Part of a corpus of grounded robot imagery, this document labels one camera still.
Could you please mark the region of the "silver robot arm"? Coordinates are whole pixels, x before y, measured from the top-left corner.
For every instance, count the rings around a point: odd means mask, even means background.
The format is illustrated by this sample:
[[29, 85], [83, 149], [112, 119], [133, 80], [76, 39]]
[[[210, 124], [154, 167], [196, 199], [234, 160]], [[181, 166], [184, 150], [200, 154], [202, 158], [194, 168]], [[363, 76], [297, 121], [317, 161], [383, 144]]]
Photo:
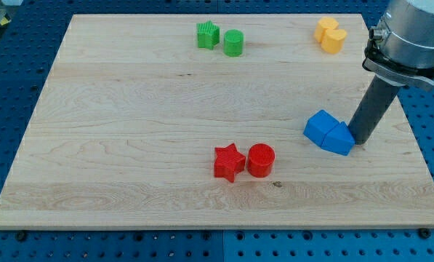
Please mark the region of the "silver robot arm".
[[392, 0], [369, 29], [363, 67], [395, 86], [434, 88], [434, 0]]

